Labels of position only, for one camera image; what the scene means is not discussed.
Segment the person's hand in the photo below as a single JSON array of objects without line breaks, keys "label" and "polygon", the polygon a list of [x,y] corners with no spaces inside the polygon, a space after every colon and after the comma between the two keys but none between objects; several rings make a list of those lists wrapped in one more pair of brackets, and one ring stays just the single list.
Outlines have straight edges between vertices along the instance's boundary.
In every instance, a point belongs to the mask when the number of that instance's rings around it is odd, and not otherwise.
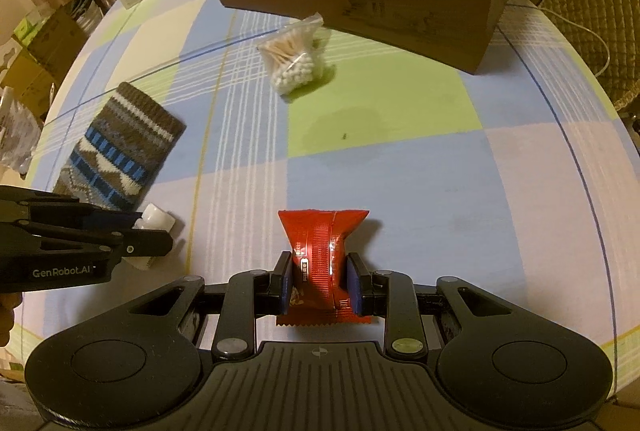
[{"label": "person's hand", "polygon": [[5,347],[10,341],[11,329],[14,326],[14,311],[22,301],[21,292],[0,295],[0,347]]}]

